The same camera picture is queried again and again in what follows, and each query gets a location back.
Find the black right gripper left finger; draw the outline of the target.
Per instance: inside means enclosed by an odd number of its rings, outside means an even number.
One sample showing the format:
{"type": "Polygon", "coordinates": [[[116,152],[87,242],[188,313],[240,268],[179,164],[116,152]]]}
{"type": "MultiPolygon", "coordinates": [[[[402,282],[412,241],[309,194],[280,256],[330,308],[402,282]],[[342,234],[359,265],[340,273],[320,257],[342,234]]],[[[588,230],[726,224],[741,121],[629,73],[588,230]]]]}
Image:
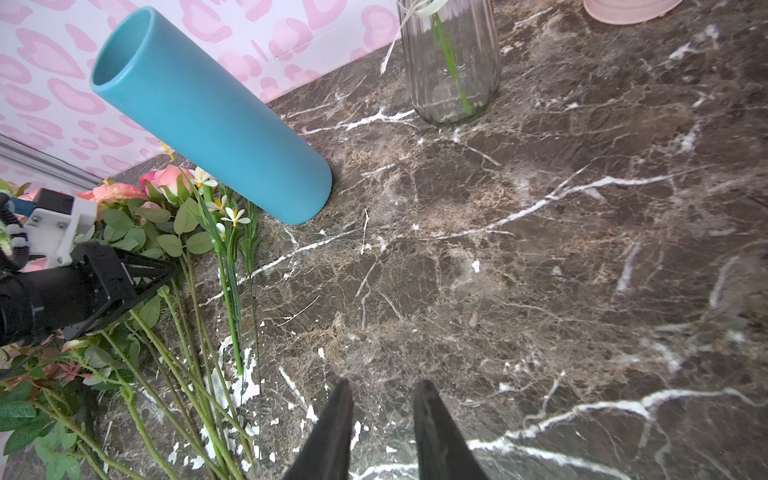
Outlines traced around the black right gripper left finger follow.
{"type": "Polygon", "coordinates": [[[353,414],[352,387],[347,378],[342,378],[283,479],[347,480],[353,414]]]}

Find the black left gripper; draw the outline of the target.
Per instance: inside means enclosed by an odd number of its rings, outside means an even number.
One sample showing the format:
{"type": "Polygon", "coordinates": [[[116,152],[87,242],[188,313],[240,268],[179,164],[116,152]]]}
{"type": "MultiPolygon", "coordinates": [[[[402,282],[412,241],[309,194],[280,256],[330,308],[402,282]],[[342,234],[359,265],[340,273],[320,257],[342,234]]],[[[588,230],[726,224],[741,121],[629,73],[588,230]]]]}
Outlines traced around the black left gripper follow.
{"type": "Polygon", "coordinates": [[[172,261],[87,242],[69,266],[1,279],[1,343],[37,343],[57,331],[78,338],[117,320],[135,298],[149,299],[178,273],[172,261]]]}

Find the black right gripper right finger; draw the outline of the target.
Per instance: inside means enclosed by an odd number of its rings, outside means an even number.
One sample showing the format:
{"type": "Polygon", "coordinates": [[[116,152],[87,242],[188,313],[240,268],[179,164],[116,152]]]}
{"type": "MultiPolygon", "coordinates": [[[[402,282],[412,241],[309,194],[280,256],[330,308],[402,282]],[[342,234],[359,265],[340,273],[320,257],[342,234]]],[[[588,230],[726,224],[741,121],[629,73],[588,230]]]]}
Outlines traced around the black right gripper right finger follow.
{"type": "Polygon", "coordinates": [[[431,380],[416,384],[413,413],[421,480],[488,480],[431,380]]]}

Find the clear ribbed glass vase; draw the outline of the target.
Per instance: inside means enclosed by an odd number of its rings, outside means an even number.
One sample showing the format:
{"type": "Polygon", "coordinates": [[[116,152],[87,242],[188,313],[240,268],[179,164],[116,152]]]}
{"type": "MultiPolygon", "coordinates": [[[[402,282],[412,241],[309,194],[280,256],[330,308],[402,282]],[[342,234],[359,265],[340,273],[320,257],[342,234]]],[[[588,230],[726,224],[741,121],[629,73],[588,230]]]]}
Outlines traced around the clear ribbed glass vase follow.
{"type": "Polygon", "coordinates": [[[501,82],[501,53],[489,0],[399,1],[411,101],[433,125],[487,110],[501,82]]]}

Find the pink rose with stem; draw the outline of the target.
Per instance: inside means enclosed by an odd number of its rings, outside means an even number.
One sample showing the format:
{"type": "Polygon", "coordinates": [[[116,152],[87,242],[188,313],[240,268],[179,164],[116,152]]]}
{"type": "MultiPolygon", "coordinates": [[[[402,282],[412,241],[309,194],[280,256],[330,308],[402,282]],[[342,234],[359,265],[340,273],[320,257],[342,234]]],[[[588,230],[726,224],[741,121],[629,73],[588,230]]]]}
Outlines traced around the pink rose with stem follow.
{"type": "Polygon", "coordinates": [[[450,42],[444,30],[443,23],[439,15],[439,10],[442,7],[444,7],[446,4],[447,4],[447,1],[433,1],[431,3],[431,7],[433,8],[433,13],[430,15],[431,25],[432,25],[432,29],[434,30],[434,33],[436,34],[438,44],[443,53],[447,71],[450,74],[450,77],[456,86],[459,100],[464,110],[464,113],[467,115],[471,115],[472,107],[471,107],[471,104],[469,103],[469,100],[467,98],[467,95],[462,85],[458,65],[455,58],[454,49],[453,49],[452,43],[450,42]]]}

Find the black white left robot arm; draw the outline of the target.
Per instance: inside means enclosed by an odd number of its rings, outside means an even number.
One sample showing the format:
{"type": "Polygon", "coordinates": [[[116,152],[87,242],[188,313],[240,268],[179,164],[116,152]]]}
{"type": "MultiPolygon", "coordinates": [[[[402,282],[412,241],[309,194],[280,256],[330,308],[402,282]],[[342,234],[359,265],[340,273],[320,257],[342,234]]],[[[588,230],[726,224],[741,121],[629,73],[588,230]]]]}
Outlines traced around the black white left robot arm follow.
{"type": "Polygon", "coordinates": [[[96,203],[42,189],[1,196],[1,343],[67,341],[100,330],[177,274],[165,260],[98,241],[76,243],[97,221],[96,203]]]}

